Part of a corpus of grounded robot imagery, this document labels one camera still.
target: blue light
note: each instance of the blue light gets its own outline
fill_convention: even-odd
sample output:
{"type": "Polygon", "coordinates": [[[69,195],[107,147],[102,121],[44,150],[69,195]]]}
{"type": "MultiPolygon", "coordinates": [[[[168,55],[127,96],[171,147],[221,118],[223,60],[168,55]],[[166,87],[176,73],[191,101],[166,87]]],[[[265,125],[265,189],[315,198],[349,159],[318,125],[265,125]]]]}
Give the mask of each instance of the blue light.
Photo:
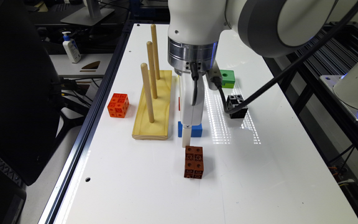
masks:
{"type": "Polygon", "coordinates": [[[212,66],[214,66],[214,56],[215,56],[215,51],[216,51],[216,44],[217,44],[217,42],[214,43],[214,47],[212,49],[212,58],[211,58],[210,68],[212,68],[212,66]]]}

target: red cube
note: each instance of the red cube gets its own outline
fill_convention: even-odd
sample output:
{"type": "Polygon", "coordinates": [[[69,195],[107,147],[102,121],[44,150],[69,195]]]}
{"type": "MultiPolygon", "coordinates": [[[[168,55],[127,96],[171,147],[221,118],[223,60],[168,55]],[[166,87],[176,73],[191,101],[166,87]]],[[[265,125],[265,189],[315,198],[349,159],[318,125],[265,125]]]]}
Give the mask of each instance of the red cube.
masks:
{"type": "Polygon", "coordinates": [[[107,106],[110,117],[125,118],[129,107],[129,100],[127,94],[115,93],[112,95],[110,103],[107,106]]]}

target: black cord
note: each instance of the black cord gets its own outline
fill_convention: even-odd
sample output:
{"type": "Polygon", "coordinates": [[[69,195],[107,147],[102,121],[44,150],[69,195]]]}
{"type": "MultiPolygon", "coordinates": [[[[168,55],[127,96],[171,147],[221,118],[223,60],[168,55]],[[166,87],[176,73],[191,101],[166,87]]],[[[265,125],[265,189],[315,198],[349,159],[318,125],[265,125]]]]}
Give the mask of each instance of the black cord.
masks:
{"type": "Polygon", "coordinates": [[[88,96],[86,96],[85,94],[82,95],[82,96],[85,96],[88,100],[90,100],[90,102],[93,102],[93,100],[92,100],[91,98],[89,98],[88,96]]]}
{"type": "Polygon", "coordinates": [[[123,9],[126,9],[126,10],[130,11],[130,9],[127,8],[127,7],[117,6],[117,5],[113,5],[113,4],[105,3],[105,2],[101,2],[101,1],[98,1],[98,3],[109,5],[109,6],[114,6],[114,7],[120,7],[120,8],[123,8],[123,9]]]}
{"type": "Polygon", "coordinates": [[[91,78],[91,79],[92,79],[92,82],[99,88],[99,85],[96,84],[96,82],[94,81],[94,79],[93,79],[93,78],[91,78]]]}
{"type": "Polygon", "coordinates": [[[74,81],[77,81],[77,80],[86,80],[86,79],[92,79],[92,78],[76,78],[76,79],[72,79],[72,80],[74,80],[74,81]]]}
{"type": "Polygon", "coordinates": [[[342,157],[345,153],[347,153],[349,150],[351,150],[353,147],[353,144],[351,144],[345,151],[341,152],[339,155],[337,155],[334,159],[331,159],[330,161],[328,161],[328,163],[332,163],[336,160],[338,160],[340,157],[342,157]]]}
{"type": "MultiPolygon", "coordinates": [[[[247,99],[245,99],[242,103],[240,103],[237,107],[232,108],[230,110],[225,107],[224,112],[228,114],[232,114],[235,112],[240,111],[243,109],[243,107],[247,106],[249,103],[253,102],[256,98],[258,98],[260,95],[265,93],[268,89],[270,89],[272,86],[278,83],[282,78],[290,74],[292,70],[294,70],[296,67],[299,67],[305,60],[307,60],[310,56],[312,56],[317,50],[319,50],[326,42],[328,42],[337,32],[342,29],[346,24],[353,18],[353,16],[358,12],[358,0],[353,5],[352,9],[326,34],[324,35],[320,41],[318,41],[314,46],[312,46],[309,51],[304,53],[301,57],[296,59],[291,65],[289,65],[287,68],[285,68],[279,75],[272,78],[269,82],[267,82],[264,86],[260,87],[255,93],[250,95],[247,99]]],[[[223,105],[226,105],[226,100],[224,99],[222,101],[223,105]]]]}
{"type": "Polygon", "coordinates": [[[338,175],[341,174],[341,171],[343,170],[343,167],[346,165],[346,162],[347,160],[350,158],[350,156],[352,155],[352,152],[353,150],[355,149],[356,147],[352,147],[352,150],[350,151],[349,155],[347,155],[346,159],[345,159],[345,162],[343,162],[341,168],[338,170],[338,175]]]}
{"type": "Polygon", "coordinates": [[[86,100],[84,100],[84,99],[82,99],[81,97],[79,97],[74,91],[73,91],[73,93],[74,93],[75,95],[72,95],[72,94],[70,94],[70,93],[64,93],[64,92],[62,92],[62,96],[67,95],[67,96],[75,97],[75,98],[77,98],[78,100],[80,100],[81,103],[85,104],[86,106],[89,106],[89,107],[91,106],[86,100]]]}
{"type": "Polygon", "coordinates": [[[191,78],[194,80],[194,90],[193,90],[193,102],[191,103],[192,106],[195,106],[195,104],[197,103],[197,81],[199,79],[199,75],[198,75],[198,69],[197,69],[197,64],[196,62],[191,62],[190,63],[190,71],[191,71],[191,78]]]}

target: white bottle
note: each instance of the white bottle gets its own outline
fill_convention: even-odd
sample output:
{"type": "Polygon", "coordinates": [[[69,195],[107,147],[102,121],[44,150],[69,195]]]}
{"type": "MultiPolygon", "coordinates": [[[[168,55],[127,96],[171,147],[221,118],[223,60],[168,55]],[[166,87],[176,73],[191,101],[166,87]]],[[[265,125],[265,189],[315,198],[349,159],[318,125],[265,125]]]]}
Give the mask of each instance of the white bottle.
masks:
{"type": "Polygon", "coordinates": [[[70,32],[62,32],[63,38],[65,39],[65,41],[63,42],[63,47],[66,50],[68,59],[70,59],[72,63],[77,63],[81,60],[81,55],[78,51],[78,47],[75,44],[75,41],[67,35],[69,33],[70,32]]]}

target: white table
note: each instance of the white table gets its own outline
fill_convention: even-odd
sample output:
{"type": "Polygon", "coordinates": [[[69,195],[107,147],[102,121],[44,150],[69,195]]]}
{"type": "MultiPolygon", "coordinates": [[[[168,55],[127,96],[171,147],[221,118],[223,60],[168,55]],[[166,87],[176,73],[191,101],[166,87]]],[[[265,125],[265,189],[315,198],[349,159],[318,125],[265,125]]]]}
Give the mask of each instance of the white table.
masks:
{"type": "MultiPolygon", "coordinates": [[[[161,70],[172,70],[167,29],[157,26],[161,70]]],[[[135,25],[109,96],[127,93],[129,111],[110,118],[104,108],[56,223],[358,223],[277,85],[249,105],[245,120],[223,115],[219,93],[206,91],[203,137],[191,140],[204,149],[201,180],[183,177],[176,75],[168,140],[132,139],[148,40],[150,25],[135,25]]],[[[226,95],[245,98],[272,78],[233,31],[222,33],[216,58],[236,75],[226,95]]]]}

